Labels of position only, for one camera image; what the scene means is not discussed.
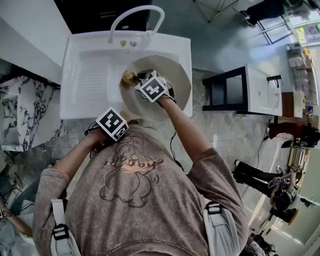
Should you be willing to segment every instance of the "red object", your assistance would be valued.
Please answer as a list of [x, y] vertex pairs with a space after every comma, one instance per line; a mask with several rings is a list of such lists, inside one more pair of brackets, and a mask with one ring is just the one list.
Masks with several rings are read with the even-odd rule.
[[274, 124], [273, 122], [269, 124], [269, 137], [273, 139], [278, 134], [291, 134], [295, 138], [301, 138], [302, 136], [302, 125], [293, 122], [282, 122]]

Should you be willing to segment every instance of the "black pants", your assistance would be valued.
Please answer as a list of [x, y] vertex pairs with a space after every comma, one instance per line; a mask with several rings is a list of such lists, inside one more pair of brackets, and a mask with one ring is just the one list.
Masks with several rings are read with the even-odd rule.
[[249, 22], [255, 25], [258, 21], [277, 18], [285, 14], [285, 9], [282, 0], [264, 0], [249, 7], [246, 14], [250, 16]]
[[273, 187], [268, 188], [268, 184], [262, 181], [269, 182], [276, 176], [279, 176], [279, 174], [263, 172], [244, 162], [240, 162], [233, 173], [233, 177], [238, 183], [247, 184], [248, 186], [256, 190], [259, 190], [267, 197], [271, 196]]

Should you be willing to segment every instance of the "white backpack strap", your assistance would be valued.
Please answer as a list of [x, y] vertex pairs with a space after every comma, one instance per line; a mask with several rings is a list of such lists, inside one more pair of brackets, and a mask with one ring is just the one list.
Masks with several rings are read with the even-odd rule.
[[81, 256], [75, 237], [66, 225], [63, 201], [52, 199], [51, 202], [56, 224], [51, 236], [52, 256]]
[[227, 209], [209, 202], [203, 210], [203, 221], [208, 239], [210, 256], [238, 256], [240, 242], [236, 223]]

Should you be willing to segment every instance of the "black and white marble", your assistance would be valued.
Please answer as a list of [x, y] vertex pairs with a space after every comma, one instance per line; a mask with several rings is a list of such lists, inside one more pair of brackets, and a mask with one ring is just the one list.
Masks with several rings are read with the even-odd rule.
[[59, 90], [26, 76], [0, 88], [8, 89], [0, 104], [0, 149], [26, 151], [67, 133], [59, 117]]

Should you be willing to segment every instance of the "brown sweatshirt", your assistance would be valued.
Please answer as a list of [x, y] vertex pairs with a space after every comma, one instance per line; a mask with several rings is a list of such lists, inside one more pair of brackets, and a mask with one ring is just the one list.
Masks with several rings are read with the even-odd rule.
[[[33, 222], [40, 255], [51, 255], [51, 199], [61, 198], [69, 182], [59, 170], [42, 172]], [[201, 194], [232, 213], [243, 248], [248, 221], [221, 156], [208, 149], [186, 175], [146, 128], [131, 125], [87, 165], [67, 203], [66, 224], [83, 256], [207, 256]]]

